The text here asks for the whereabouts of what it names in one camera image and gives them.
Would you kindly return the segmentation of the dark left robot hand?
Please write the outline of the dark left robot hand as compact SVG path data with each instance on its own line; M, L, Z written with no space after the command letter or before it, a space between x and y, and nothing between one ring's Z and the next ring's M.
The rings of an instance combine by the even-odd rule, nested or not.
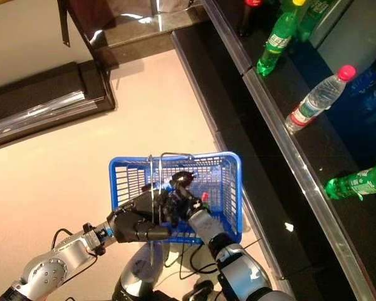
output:
M145 191L115 208L107 222L118 243L160 241L171 236L167 226L161 225L156 214L152 193Z

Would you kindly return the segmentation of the dark right robot hand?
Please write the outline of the dark right robot hand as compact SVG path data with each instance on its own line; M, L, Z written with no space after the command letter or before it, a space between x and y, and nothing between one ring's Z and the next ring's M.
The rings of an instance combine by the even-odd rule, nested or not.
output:
M202 200L194 196L188 189L177 184L174 191L165 199L162 205L164 218L172 229L178 227L179 221L188 221L195 213L204 210L210 213L209 208Z

